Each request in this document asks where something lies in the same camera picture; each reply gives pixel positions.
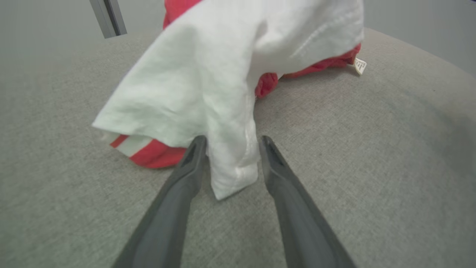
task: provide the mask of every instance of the gray upholstered seat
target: gray upholstered seat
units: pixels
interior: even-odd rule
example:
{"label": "gray upholstered seat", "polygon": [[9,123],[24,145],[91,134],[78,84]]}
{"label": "gray upholstered seat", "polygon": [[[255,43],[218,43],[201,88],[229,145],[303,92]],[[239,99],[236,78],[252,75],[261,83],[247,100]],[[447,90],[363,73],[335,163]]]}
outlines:
{"label": "gray upholstered seat", "polygon": [[[134,165],[90,127],[157,33],[0,75],[0,267],[112,264],[171,169]],[[367,30],[351,67],[283,79],[258,100],[271,136],[362,268],[476,267],[476,80]],[[285,267],[262,178],[193,200],[183,267]]]}

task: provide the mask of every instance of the red garment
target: red garment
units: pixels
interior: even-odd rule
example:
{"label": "red garment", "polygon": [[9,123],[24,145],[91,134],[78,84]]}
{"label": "red garment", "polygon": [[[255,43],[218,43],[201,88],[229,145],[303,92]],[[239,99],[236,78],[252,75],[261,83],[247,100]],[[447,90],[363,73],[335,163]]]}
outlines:
{"label": "red garment", "polygon": [[[185,13],[189,8],[193,7],[198,2],[200,2],[200,0],[165,0],[166,14],[163,28],[165,29],[175,19],[180,17],[180,15]],[[302,71],[285,74],[284,77],[299,77],[311,72],[322,71],[327,67],[346,67],[347,64],[354,64],[355,57],[359,51],[360,44],[344,55],[320,61]],[[268,72],[263,74],[259,78],[258,85],[255,88],[256,97],[263,98],[271,93],[276,88],[278,79],[279,77],[276,75],[276,73]],[[110,145],[114,148],[117,148],[121,144],[127,146],[128,142],[133,143],[133,141],[128,141],[128,137],[129,136],[127,135],[119,135],[119,137],[117,137]],[[129,158],[140,166],[159,168],[176,165],[182,158],[185,150],[185,148],[168,147],[158,140],[152,140],[149,144],[138,150]]]}
{"label": "red garment", "polygon": [[[355,48],[353,48],[351,51],[340,55],[338,57],[334,58],[329,58],[325,59],[323,61],[320,61],[318,63],[315,63],[307,68],[305,68],[302,71],[294,72],[294,73],[288,73],[283,75],[283,77],[286,78],[295,78],[299,77],[308,73],[312,72],[319,72],[324,70],[327,67],[340,67],[344,68],[347,66],[347,64],[354,64],[354,60],[356,58],[357,53],[360,51],[360,44],[358,44]],[[276,85],[278,84],[278,79],[279,77],[275,73],[265,73],[259,78],[258,85],[256,86],[255,89],[255,95],[258,98],[263,98],[271,91],[274,90]]]}

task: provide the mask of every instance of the white towel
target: white towel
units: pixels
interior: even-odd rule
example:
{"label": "white towel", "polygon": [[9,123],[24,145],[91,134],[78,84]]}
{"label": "white towel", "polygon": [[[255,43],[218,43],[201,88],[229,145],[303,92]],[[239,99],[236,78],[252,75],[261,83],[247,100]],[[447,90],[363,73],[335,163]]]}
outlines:
{"label": "white towel", "polygon": [[362,0],[204,0],[160,34],[93,126],[171,147],[206,135],[220,200],[258,177],[259,77],[300,71],[362,39]]}

